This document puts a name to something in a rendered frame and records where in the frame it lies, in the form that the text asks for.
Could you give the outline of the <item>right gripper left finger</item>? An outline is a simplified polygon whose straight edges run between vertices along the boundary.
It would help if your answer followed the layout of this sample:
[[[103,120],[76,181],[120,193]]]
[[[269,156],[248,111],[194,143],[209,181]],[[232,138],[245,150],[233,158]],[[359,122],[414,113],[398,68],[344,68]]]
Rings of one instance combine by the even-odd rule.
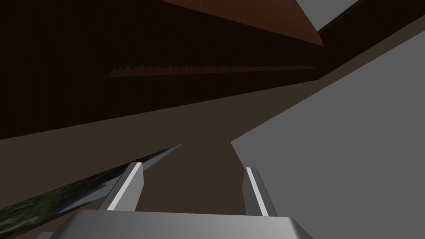
[[[142,162],[132,162],[120,176],[100,210],[135,211],[144,186]]]

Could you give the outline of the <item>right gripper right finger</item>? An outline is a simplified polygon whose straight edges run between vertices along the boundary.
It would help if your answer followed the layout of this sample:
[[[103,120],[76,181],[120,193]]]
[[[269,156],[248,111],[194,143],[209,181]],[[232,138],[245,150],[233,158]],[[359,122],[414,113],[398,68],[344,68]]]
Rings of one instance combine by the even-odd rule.
[[[245,168],[242,192],[246,215],[278,216],[258,169]]]

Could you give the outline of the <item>dark green patterned rug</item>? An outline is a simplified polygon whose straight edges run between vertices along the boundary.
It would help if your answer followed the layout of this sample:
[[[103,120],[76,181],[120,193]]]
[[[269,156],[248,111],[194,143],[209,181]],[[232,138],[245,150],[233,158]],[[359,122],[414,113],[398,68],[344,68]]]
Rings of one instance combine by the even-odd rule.
[[[131,171],[149,168],[178,145],[97,173],[34,198],[0,209],[0,239],[13,239],[87,204],[107,197]]]

